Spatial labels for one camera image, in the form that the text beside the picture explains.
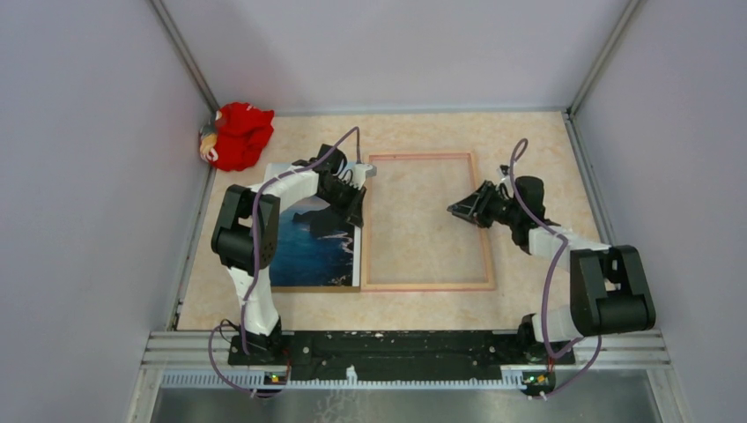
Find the pink wooden picture frame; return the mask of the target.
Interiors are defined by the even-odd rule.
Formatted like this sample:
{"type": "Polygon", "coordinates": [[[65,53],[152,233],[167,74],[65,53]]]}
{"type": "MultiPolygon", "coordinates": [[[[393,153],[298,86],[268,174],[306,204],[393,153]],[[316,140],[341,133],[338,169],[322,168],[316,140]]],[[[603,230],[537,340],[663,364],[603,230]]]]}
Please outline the pink wooden picture frame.
{"type": "Polygon", "coordinates": [[[366,181],[362,291],[495,288],[487,231],[448,209],[482,181],[472,152],[375,152],[366,161],[377,174],[366,181]]]}

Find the seascape photo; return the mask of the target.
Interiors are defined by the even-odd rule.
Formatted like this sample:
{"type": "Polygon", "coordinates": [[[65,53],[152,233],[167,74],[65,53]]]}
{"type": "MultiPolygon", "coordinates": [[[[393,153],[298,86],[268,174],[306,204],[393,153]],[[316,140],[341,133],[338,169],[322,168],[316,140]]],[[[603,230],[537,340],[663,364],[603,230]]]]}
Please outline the seascape photo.
{"type": "Polygon", "coordinates": [[[360,291],[361,229],[319,197],[305,198],[279,216],[277,252],[270,264],[274,293],[360,291]]]}

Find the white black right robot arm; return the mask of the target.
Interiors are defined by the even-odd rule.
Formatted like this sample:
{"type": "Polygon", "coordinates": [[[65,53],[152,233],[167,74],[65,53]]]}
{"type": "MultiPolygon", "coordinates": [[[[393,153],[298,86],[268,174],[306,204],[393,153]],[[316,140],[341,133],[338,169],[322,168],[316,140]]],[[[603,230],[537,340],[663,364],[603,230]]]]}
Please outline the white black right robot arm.
{"type": "Polygon", "coordinates": [[[479,228],[510,230],[512,242],[530,256],[547,258],[549,272],[569,274],[569,302],[525,315],[516,350],[528,363],[551,353],[552,343],[650,330],[656,311],[639,251],[590,241],[547,219],[544,182],[520,176],[514,182],[483,182],[447,211],[479,228]]]}

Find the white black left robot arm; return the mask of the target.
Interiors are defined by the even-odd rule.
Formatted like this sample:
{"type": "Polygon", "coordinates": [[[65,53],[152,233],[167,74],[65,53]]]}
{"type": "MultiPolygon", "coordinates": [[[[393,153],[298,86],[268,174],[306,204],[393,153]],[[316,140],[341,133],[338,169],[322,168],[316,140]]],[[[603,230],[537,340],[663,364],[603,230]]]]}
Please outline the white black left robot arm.
{"type": "Polygon", "coordinates": [[[240,304],[239,350],[262,364],[277,361],[283,350],[282,323],[271,294],[270,264],[277,252],[280,216],[297,203],[316,197],[334,222],[361,228],[366,180],[373,164],[349,163],[332,145],[317,156],[296,160],[263,182],[232,185],[223,197],[211,237],[211,250],[227,268],[240,304]]]}

